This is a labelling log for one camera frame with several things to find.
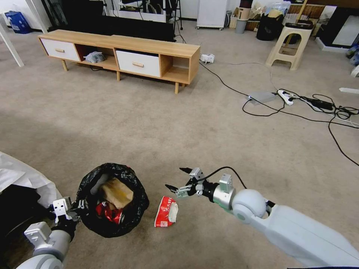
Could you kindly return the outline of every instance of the power adapter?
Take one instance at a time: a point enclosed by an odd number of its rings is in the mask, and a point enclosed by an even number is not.
[[[317,100],[317,99],[306,99],[306,100],[317,108],[321,108],[321,109],[325,109],[325,110],[333,110],[332,103],[322,101],[322,100]]]

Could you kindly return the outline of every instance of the white cabinet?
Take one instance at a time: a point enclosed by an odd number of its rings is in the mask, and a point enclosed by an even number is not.
[[[117,50],[116,55],[120,71],[124,70],[137,74],[160,77],[160,63],[158,56],[121,50]]]
[[[73,43],[44,39],[44,38],[41,39],[41,42],[44,45],[46,52],[49,56],[78,61],[78,62],[84,60],[84,59],[81,60],[79,59],[79,56],[77,55]]]
[[[228,0],[199,0],[197,28],[211,27],[223,29],[227,4]]]

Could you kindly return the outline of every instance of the black bag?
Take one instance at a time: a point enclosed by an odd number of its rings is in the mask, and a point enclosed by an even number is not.
[[[268,15],[262,15],[259,22],[257,39],[263,41],[272,41],[280,36],[283,29],[284,16],[279,15],[276,18],[269,18]]]
[[[99,195],[92,195],[90,191],[103,174],[107,174],[109,179],[117,178],[134,193],[132,201],[123,209],[125,217],[119,225],[106,218],[99,218],[95,210]],[[93,169],[82,179],[77,191],[76,204],[82,201],[84,201],[85,208],[79,211],[79,215],[83,224],[88,229],[106,238],[129,233],[139,224],[143,213],[150,204],[145,189],[136,177],[135,172],[130,167],[115,163],[105,163]]]

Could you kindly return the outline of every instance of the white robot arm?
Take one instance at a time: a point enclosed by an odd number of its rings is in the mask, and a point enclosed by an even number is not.
[[[178,189],[166,185],[177,197],[208,197],[307,267],[359,267],[359,252],[337,231],[265,199],[258,191],[244,189],[236,193],[228,174],[223,174],[218,184],[208,182],[200,168],[181,170],[190,174],[187,185]]]
[[[56,226],[50,229],[46,222],[38,222],[26,229],[24,234],[34,245],[34,253],[32,258],[23,262],[17,269],[64,268],[63,262],[75,235],[79,216],[71,210],[69,197],[55,200],[52,207],[56,214]]]

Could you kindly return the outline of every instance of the red packaging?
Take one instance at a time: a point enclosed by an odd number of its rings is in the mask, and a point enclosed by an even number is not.
[[[178,205],[170,197],[163,196],[154,220],[155,227],[168,227],[176,222]]]
[[[99,217],[105,216],[109,221],[120,224],[123,221],[122,208],[111,209],[109,202],[101,202],[96,206],[96,212]]]

